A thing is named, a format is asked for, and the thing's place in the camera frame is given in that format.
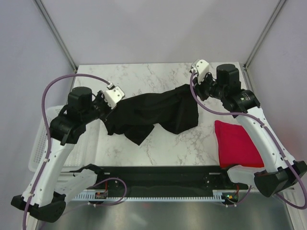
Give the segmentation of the black t shirt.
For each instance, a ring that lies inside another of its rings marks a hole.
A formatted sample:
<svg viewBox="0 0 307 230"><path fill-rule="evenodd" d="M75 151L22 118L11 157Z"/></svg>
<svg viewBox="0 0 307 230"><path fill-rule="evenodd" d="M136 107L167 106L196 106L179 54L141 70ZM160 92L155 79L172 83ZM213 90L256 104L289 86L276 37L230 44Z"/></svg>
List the black t shirt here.
<svg viewBox="0 0 307 230"><path fill-rule="evenodd" d="M145 93L120 101L104 121L108 135L124 135L140 145L155 124L166 131L180 134L197 127L198 105L188 84L163 93Z"/></svg>

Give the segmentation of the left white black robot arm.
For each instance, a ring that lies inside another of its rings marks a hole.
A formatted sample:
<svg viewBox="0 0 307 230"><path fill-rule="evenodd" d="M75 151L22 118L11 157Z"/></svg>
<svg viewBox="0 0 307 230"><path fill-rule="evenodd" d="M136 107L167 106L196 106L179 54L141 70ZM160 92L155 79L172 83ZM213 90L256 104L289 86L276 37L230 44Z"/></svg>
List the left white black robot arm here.
<svg viewBox="0 0 307 230"><path fill-rule="evenodd" d="M74 149L87 124L101 119L106 121L117 103L125 96L118 87L109 87L96 96L88 87L76 87L68 95L68 102L47 124L45 157L27 189L12 198L11 205L37 220L54 223L63 214L66 205L83 190L101 188L105 176L92 164L64 185L57 187L65 161Z"/></svg>

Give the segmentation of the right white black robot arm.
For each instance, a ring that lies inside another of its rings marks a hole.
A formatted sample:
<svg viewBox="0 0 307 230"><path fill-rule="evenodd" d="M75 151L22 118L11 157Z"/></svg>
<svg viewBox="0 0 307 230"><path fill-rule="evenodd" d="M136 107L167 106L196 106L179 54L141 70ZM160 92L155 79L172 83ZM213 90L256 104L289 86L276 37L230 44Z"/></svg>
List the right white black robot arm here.
<svg viewBox="0 0 307 230"><path fill-rule="evenodd" d="M239 69L233 64L222 64L216 68L216 78L209 71L210 65L203 59L191 65L190 90L195 101L206 111L202 102L209 97L222 102L227 111L244 128L258 150L264 168L244 167L235 164L220 176L224 188L232 188L236 183L249 184L265 197L299 183L303 194L307 190L301 178L307 172L307 164L297 161L275 135L255 94L242 89Z"/></svg>

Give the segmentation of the white plastic basket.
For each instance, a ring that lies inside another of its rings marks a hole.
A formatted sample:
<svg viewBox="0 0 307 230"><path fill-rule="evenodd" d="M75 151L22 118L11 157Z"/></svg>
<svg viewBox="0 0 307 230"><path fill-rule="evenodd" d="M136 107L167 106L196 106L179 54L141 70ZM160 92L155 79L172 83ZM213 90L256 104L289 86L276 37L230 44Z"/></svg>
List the white plastic basket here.
<svg viewBox="0 0 307 230"><path fill-rule="evenodd" d="M62 105L48 108L46 110L47 122L50 123L55 117L57 117L62 108ZM86 126L85 133L80 136L74 149L71 151L68 158L66 159L62 169L63 172L74 171L85 165L85 155L87 149L90 147L90 136L93 131L93 124L94 123L90 123ZM28 163L28 168L30 171L35 172L38 168L40 160L45 151L46 143L47 131L44 120L42 119L40 121L40 125L36 134L30 160Z"/></svg>

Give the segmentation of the magenta folded t shirt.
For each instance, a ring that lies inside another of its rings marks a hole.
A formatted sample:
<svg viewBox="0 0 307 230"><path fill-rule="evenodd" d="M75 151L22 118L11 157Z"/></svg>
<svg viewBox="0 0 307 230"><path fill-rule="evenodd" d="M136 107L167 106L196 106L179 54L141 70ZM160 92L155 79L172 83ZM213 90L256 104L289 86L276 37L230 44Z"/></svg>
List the magenta folded t shirt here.
<svg viewBox="0 0 307 230"><path fill-rule="evenodd" d="M218 143L219 164L222 168L231 165L264 167L257 148L242 126L216 120L214 131Z"/></svg>

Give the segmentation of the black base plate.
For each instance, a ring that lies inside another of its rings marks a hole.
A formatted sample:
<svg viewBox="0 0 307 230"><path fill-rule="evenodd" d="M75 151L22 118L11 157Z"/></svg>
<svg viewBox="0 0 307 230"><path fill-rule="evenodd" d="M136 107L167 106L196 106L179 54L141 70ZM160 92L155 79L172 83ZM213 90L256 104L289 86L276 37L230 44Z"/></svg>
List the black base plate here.
<svg viewBox="0 0 307 230"><path fill-rule="evenodd" d="M96 189L116 196L129 193L162 195L175 191L247 190L246 184L230 181L219 166L100 166Z"/></svg>

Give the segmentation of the left aluminium frame post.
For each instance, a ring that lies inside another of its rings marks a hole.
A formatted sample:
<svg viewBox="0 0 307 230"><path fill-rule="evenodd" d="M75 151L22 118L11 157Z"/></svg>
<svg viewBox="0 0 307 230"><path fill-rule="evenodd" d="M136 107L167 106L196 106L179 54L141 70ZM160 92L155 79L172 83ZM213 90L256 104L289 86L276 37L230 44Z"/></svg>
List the left aluminium frame post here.
<svg viewBox="0 0 307 230"><path fill-rule="evenodd" d="M42 0L33 0L34 4L38 8L39 12L41 13L42 17L44 18L44 21L46 22L48 28L50 29L52 35L54 36L57 44L59 45L62 53L64 54L65 58L67 59L70 67L73 69L73 72L76 73L78 70L78 66L76 65L76 62L74 61L72 55L70 54L67 46L64 43L64 40L62 39L55 23L53 22L46 6L44 5Z"/></svg>

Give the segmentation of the aluminium frame post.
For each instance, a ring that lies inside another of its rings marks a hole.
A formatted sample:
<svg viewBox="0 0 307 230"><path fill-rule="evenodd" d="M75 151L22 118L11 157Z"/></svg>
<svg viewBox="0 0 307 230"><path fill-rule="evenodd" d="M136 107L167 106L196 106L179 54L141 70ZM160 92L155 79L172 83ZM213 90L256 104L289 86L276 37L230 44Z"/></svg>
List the aluminium frame post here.
<svg viewBox="0 0 307 230"><path fill-rule="evenodd" d="M283 8L284 8L284 6L286 5L287 2L288 2L287 0L279 0L277 2L277 4L274 7L269 19L267 20L265 26L263 27L255 45L253 46L247 60L243 64L243 68L244 68L245 71L247 71L247 69L251 65L253 59L255 58L256 54L258 53L258 51L261 47L261 45L263 44L265 38L267 37L269 31L272 29L275 21L279 17L281 11L283 10Z"/></svg>
<svg viewBox="0 0 307 230"><path fill-rule="evenodd" d="M46 22L48 28L50 29L52 35L54 36L57 44L59 45L62 53L64 54L65 58L67 59L70 67L73 69L73 72L76 73L78 70L78 66L76 65L76 62L74 61L72 55L70 54L67 46L64 43L64 40L62 39L55 23L53 22L46 6L44 5L42 0L33 0L34 4L38 8L39 12L41 13L42 17L44 18L44 21Z"/></svg>

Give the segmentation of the right aluminium frame post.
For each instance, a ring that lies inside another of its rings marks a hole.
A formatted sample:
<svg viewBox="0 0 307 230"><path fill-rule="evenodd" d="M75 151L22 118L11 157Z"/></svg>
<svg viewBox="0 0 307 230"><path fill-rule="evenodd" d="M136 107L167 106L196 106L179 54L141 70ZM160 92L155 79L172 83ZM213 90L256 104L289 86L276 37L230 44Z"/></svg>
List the right aluminium frame post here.
<svg viewBox="0 0 307 230"><path fill-rule="evenodd" d="M279 0L277 2L277 4L274 7L269 19L267 20L265 26L263 27L255 45L253 46L247 60L243 64L243 68L244 68L245 71L247 71L247 69L251 65L253 59L255 58L256 54L258 53L258 51L261 47L261 45L263 44L265 38L267 37L269 31L272 29L275 21L279 17L281 11L283 10L283 8L284 8L284 6L286 5L287 2L288 2L287 0Z"/></svg>

